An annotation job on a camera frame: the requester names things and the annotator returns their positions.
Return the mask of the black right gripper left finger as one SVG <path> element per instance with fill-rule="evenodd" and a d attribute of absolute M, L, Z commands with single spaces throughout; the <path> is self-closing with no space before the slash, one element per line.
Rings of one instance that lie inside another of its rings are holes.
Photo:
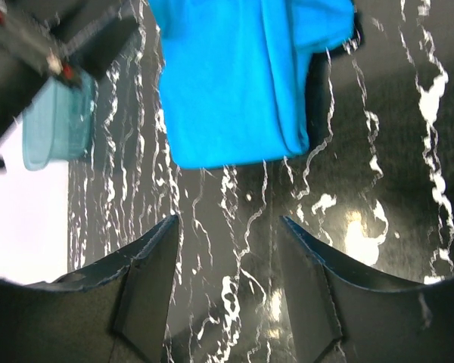
<path fill-rule="evenodd" d="M 0 278 L 0 362 L 159 362 L 178 246 L 168 216 L 51 283 Z"/>

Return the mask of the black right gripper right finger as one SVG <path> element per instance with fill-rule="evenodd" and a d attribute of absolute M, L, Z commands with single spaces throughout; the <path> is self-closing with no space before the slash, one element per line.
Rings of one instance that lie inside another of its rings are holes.
<path fill-rule="evenodd" d="M 278 253 L 299 362 L 454 362 L 454 276 L 398 278 L 286 216 Z"/>

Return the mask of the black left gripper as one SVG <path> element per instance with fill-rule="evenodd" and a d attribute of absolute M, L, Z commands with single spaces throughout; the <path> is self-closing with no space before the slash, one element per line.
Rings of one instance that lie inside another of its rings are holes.
<path fill-rule="evenodd" d="M 131 1 L 0 1 L 0 139 L 48 80 L 102 79 L 137 29 Z"/>

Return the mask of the blue t shirt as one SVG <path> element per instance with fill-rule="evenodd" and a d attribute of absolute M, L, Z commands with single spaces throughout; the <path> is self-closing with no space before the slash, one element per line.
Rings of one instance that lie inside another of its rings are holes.
<path fill-rule="evenodd" d="M 160 30 L 160 102 L 177 166 L 212 169 L 308 151 L 309 65 L 353 38 L 352 1 L 149 6 Z"/>

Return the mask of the teal transparent plastic bin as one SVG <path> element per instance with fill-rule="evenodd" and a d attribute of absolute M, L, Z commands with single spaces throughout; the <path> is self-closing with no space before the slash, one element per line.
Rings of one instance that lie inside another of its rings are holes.
<path fill-rule="evenodd" d="M 38 171 L 50 162 L 69 162 L 85 155 L 91 140 L 95 81 L 85 72 L 81 80 L 79 89 L 48 80 L 22 113 L 27 170 Z"/>

